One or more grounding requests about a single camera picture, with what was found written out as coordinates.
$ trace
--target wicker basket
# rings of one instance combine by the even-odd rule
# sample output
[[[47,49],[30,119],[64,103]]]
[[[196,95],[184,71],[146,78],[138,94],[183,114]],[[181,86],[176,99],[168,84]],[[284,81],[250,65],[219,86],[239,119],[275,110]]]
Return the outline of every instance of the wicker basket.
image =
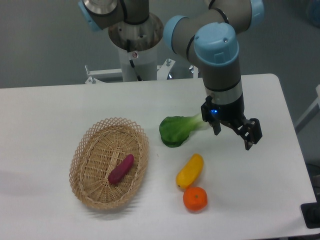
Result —
[[[75,196],[88,207],[112,209],[133,197],[148,163],[149,143],[144,130],[125,118],[94,124],[83,136],[71,162],[69,181]],[[128,155],[134,164],[117,185],[108,182],[110,172]]]

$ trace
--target orange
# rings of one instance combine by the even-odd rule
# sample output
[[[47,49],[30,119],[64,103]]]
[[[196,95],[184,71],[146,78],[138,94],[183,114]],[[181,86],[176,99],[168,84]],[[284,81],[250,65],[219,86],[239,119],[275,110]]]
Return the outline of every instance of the orange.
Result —
[[[199,211],[208,204],[206,191],[201,187],[189,187],[183,194],[183,203],[191,211]]]

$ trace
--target yellow mango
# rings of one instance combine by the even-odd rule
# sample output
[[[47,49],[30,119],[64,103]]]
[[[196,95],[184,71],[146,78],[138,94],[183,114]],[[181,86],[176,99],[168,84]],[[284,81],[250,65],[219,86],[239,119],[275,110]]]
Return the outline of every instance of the yellow mango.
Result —
[[[193,154],[175,178],[178,187],[187,189],[199,177],[203,167],[204,159],[202,156],[198,153]]]

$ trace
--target purple sweet potato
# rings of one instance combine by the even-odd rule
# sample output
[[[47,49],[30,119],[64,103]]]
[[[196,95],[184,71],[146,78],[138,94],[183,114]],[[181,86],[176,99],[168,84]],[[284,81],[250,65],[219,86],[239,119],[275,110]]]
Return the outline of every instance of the purple sweet potato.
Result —
[[[135,158],[132,154],[129,154],[125,159],[113,169],[109,176],[108,181],[110,184],[118,184],[124,176],[130,171],[134,164]]]

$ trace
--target green leafy vegetable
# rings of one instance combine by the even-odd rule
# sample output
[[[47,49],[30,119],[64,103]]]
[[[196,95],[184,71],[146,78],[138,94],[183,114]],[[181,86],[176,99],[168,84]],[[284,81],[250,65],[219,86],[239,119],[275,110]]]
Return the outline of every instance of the green leafy vegetable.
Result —
[[[179,147],[192,131],[205,124],[201,113],[194,116],[167,116],[159,126],[161,140],[170,148]]]

